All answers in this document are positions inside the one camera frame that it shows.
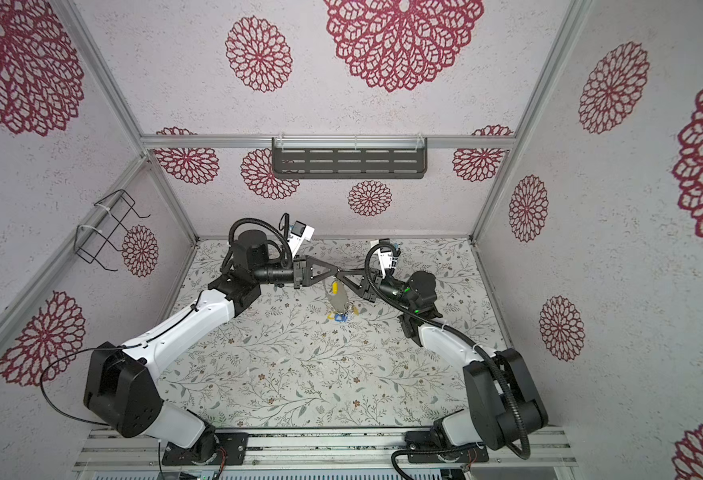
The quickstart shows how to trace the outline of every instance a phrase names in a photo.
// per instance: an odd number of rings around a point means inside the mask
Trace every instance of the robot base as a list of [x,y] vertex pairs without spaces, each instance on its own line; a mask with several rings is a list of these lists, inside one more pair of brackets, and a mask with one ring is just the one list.
[[[407,447],[414,452],[418,450],[437,450],[443,448],[438,446],[432,438],[431,432],[406,432],[404,434],[404,441]],[[474,448],[473,450],[466,450],[465,452],[458,452],[452,454],[452,456],[440,456],[440,455],[408,455],[407,461],[410,463],[468,463],[469,462],[469,452],[472,452],[473,463],[486,463],[490,459],[487,456],[487,448],[480,444],[480,447]],[[473,456],[478,454],[478,458],[474,459]]]
[[[247,433],[216,433],[218,448],[223,448],[226,453],[226,465],[237,466],[244,462],[244,454],[248,449]],[[194,463],[194,453],[187,448],[181,448],[173,443],[168,443],[162,457],[162,464],[166,467],[199,465]],[[220,463],[221,454],[217,453],[211,463]]]

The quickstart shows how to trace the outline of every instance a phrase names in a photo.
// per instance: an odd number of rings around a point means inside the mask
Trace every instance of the aluminum frame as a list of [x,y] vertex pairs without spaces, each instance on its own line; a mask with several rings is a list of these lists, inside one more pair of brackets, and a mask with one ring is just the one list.
[[507,348],[514,348],[514,342],[511,339],[511,334],[509,332],[509,327],[503,318],[503,313],[500,310],[500,303],[495,296],[495,286],[491,282],[491,278],[487,275],[485,266],[482,264],[482,258],[480,255],[480,249],[476,245],[471,244],[471,253],[474,255],[474,263],[477,264],[477,270],[480,271],[480,277],[482,278],[482,284],[485,287],[485,292],[487,292],[487,299],[491,302],[491,307],[493,308],[493,313],[495,314],[496,321],[498,322],[498,328],[500,329],[500,336],[503,337],[503,341],[506,343]]
[[511,151],[506,156],[506,159],[501,162],[496,178],[493,181],[491,192],[488,194],[480,216],[471,230],[473,243],[476,243],[484,235],[487,229],[487,221],[491,218],[500,198],[510,187],[509,183],[519,156],[529,144],[533,131],[543,115],[543,109],[551,97],[557,79],[565,69],[567,60],[583,29],[592,4],[593,0],[571,0],[568,6],[567,14],[559,27],[557,38],[554,40],[538,82],[536,82],[533,95],[530,97],[527,108],[525,108],[525,114],[519,122],[516,135],[519,141],[510,149]]
[[135,115],[132,114],[122,91],[114,79],[111,71],[106,66],[106,60],[101,55],[95,40],[87,29],[82,15],[72,0],[49,0],[52,10],[58,15],[68,36],[76,46],[77,52],[84,60],[85,65],[96,79],[96,85],[101,88],[106,100],[116,115],[125,135],[130,140],[135,153],[144,150],[141,144],[141,132]]
[[510,150],[517,137],[492,135],[149,135],[141,136],[142,146],[153,148],[271,148],[276,139],[280,148],[392,148],[414,149],[428,139],[429,148],[501,148]]

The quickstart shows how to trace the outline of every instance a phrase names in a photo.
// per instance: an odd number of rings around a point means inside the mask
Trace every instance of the metal rail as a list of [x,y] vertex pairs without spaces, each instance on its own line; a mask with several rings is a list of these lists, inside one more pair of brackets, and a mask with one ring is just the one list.
[[[404,448],[404,433],[427,427],[360,428],[225,428],[220,432],[250,434],[242,466],[229,471],[333,468],[388,468],[391,453]],[[478,468],[570,467],[576,459],[565,432],[546,427],[530,434],[532,456],[521,460],[507,448],[488,451],[490,461]],[[145,471],[156,469],[157,440],[147,436],[123,438],[114,430],[93,430],[77,457],[75,471]],[[400,464],[408,466],[407,458]],[[450,468],[456,464],[419,464],[419,468]],[[166,472],[182,467],[164,467]],[[217,470],[199,466],[194,470]]]
[[501,148],[510,150],[517,144],[515,137],[474,135],[142,135],[144,148],[271,148],[276,138],[280,148],[386,148],[413,150],[429,148]]
[[511,187],[509,182],[517,166],[517,161],[529,144],[533,131],[543,115],[543,108],[554,90],[559,75],[564,71],[567,59],[573,50],[592,3],[593,0],[572,0],[568,6],[565,19],[559,28],[557,38],[538,78],[533,95],[530,97],[527,108],[525,108],[525,114],[519,123],[519,128],[517,128],[516,137],[519,142],[511,149],[506,159],[501,162],[496,178],[493,181],[491,192],[488,194],[480,216],[474,224],[471,234],[473,243],[476,243],[484,234],[487,221],[497,207],[498,200]]

